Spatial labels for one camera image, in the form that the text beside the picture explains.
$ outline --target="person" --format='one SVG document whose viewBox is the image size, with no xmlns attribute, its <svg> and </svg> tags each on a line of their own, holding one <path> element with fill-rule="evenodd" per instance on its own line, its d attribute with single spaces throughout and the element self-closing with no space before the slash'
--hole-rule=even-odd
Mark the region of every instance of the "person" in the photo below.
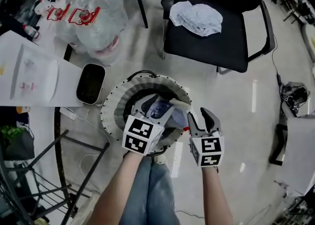
<svg viewBox="0 0 315 225">
<path fill-rule="evenodd" d="M 163 156 L 152 159 L 128 152 L 98 199 L 88 225 L 179 225 Z M 216 168 L 201 170 L 205 224 L 232 225 Z"/>
</svg>

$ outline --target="black office chair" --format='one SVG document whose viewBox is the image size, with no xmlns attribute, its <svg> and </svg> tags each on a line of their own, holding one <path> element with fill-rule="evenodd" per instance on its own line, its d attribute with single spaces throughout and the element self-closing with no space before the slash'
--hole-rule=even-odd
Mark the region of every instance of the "black office chair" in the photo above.
<svg viewBox="0 0 315 225">
<path fill-rule="evenodd" d="M 171 6 L 180 1 L 191 4 L 203 3 L 216 9 L 223 17 L 221 33 L 200 37 L 185 29 L 174 26 L 170 21 L 164 27 L 164 51 L 199 62 L 217 66 L 217 72 L 224 74 L 229 70 L 246 72 L 248 62 L 275 48 L 271 20 L 263 0 L 162 0 L 163 18 L 168 21 Z M 266 26 L 267 38 L 264 47 L 248 57 L 246 31 L 243 12 L 260 5 Z"/>
</svg>

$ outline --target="jeans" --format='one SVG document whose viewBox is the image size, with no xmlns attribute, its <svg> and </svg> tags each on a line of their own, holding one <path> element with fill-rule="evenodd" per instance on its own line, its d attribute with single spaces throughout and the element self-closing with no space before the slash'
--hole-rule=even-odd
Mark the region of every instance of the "jeans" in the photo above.
<svg viewBox="0 0 315 225">
<path fill-rule="evenodd" d="M 120 225 L 180 225 L 169 170 L 144 157 L 138 167 Z"/>
</svg>

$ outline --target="tile floor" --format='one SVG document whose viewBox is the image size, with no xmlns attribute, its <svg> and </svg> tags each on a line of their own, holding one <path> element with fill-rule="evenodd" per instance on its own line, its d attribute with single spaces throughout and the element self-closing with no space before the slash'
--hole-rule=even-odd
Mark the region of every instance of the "tile floor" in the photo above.
<svg viewBox="0 0 315 225">
<path fill-rule="evenodd" d="M 272 19 L 274 34 L 279 44 L 274 53 L 275 63 L 284 82 L 299 81 L 306 84 L 315 94 L 311 74 L 311 60 L 304 45 L 297 23 L 291 25 L 290 19 L 283 22 L 285 13 L 278 5 L 264 0 Z M 149 29 L 143 26 L 136 0 L 125 0 L 125 8 L 130 25 L 123 31 L 124 49 L 112 66 L 106 68 L 106 87 L 104 98 L 113 86 L 141 69 L 149 69 L 158 74 L 172 77 L 188 91 L 194 109 L 200 119 L 199 107 L 213 111 L 221 121 L 225 136 L 225 155 L 220 167 L 222 186 L 231 208 L 234 224 L 269 224 L 274 214 L 283 208 L 283 190 L 274 183 L 279 167 L 268 164 L 268 157 L 274 140 L 274 128 L 279 118 L 279 94 L 276 71 L 271 53 L 251 62 L 246 73 L 230 72 L 218 75 L 216 67 L 179 56 L 166 55 L 162 60 L 162 7 L 160 0 L 143 0 Z M 265 42 L 265 29 L 260 9 L 244 14 L 249 54 L 259 50 Z M 83 66 L 95 62 L 87 56 L 73 54 L 71 62 Z M 257 84 L 257 100 L 252 111 L 252 84 Z M 100 107 L 86 106 L 88 120 L 100 126 Z M 82 117 L 84 109 L 76 109 Z M 307 105 L 300 112 L 307 113 Z M 62 128 L 70 130 L 73 136 L 83 142 L 102 146 L 104 136 L 88 123 L 72 121 L 62 117 Z M 184 143 L 182 160 L 177 178 L 173 178 L 176 210 L 203 216 L 201 171 L 194 163 L 189 152 L 188 136 L 179 142 Z M 79 161 L 84 154 L 90 153 L 73 144 L 63 142 L 63 164 L 69 182 L 81 182 L 83 175 Z M 118 168 L 124 151 L 121 144 L 112 142 L 111 150 L 105 154 L 92 176 L 92 182 L 101 190 L 106 187 Z M 167 151 L 169 167 L 172 169 L 174 147 Z M 87 172 L 94 157 L 86 157 L 82 169 Z M 182 225 L 204 224 L 202 219 L 178 213 Z"/>
</svg>

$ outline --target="white cloth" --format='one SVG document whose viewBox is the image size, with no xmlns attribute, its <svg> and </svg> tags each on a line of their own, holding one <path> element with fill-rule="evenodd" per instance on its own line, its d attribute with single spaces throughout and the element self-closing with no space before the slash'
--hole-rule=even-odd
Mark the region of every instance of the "white cloth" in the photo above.
<svg viewBox="0 0 315 225">
<path fill-rule="evenodd" d="M 206 4 L 192 5 L 189 1 L 178 2 L 171 7 L 170 19 L 175 26 L 202 37 L 221 32 L 222 15 Z"/>
</svg>

